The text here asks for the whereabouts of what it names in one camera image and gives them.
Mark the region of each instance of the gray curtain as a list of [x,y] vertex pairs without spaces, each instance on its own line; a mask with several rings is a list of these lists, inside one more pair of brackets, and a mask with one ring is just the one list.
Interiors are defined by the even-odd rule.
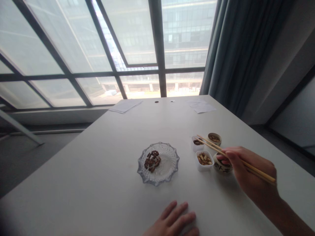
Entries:
[[242,115],[293,1],[218,1],[200,95]]

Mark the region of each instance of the sheet of paper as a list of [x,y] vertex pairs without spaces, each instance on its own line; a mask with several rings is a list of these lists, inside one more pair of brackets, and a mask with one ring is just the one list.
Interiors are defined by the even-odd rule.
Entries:
[[197,99],[197,100],[188,100],[186,101],[188,105],[198,114],[203,113],[203,112],[208,112],[208,111],[214,111],[216,108],[206,101],[202,99]]
[[113,106],[112,109],[109,109],[109,110],[118,112],[121,114],[125,114],[131,108],[138,106],[142,102],[143,100],[133,100],[133,99],[121,100],[118,104],[116,104],[115,106]]

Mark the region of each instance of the crystal dish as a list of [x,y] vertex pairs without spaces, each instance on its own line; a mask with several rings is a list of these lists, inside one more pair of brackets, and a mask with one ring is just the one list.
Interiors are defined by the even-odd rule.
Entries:
[[[149,169],[144,167],[147,155],[156,150],[159,152],[161,162],[154,172],[151,173]],[[141,157],[138,159],[138,171],[142,177],[143,183],[159,186],[161,183],[170,182],[173,174],[178,171],[179,156],[176,153],[176,149],[169,143],[158,142],[151,144],[147,149],[144,149]]]

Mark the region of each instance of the wall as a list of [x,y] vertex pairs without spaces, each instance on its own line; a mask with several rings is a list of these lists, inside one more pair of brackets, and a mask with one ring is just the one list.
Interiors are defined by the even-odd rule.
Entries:
[[315,64],[315,1],[296,1],[279,33],[242,120],[265,124]]
[[[24,111],[8,114],[23,125],[58,125],[73,123],[91,123],[101,117],[111,107],[82,109]],[[9,126],[0,119],[0,127]]]
[[270,125],[315,155],[315,78],[299,93]]

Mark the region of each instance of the chopsticks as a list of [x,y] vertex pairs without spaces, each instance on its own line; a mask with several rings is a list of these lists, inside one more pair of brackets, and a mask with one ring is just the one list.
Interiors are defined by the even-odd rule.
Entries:
[[[221,155],[223,155],[223,156],[225,156],[225,157],[227,158],[227,155],[226,155],[224,152],[221,151],[221,150],[222,150],[221,147],[219,147],[218,145],[212,143],[211,141],[209,141],[209,140],[203,138],[203,137],[200,136],[200,135],[198,135],[198,136],[199,136],[200,138],[202,138],[203,140],[207,141],[208,143],[212,144],[212,145],[215,146],[215,147],[213,147],[213,146],[211,146],[211,145],[209,145],[209,144],[203,142],[202,140],[199,140],[201,143],[207,145],[208,147],[212,148],[213,150],[215,150],[216,152],[220,153]],[[241,159],[241,161],[243,162],[243,164],[245,165],[245,168],[246,168],[249,172],[253,173],[254,175],[258,176],[259,178],[263,179],[264,181],[266,181],[266,182],[268,182],[268,183],[270,183],[270,184],[272,184],[272,185],[276,185],[276,179],[275,179],[275,178],[273,178],[273,177],[271,177],[270,175],[266,174],[265,172],[263,172],[263,171],[257,169],[256,167],[252,166],[251,164],[248,164],[246,161],[243,161],[242,159]]]

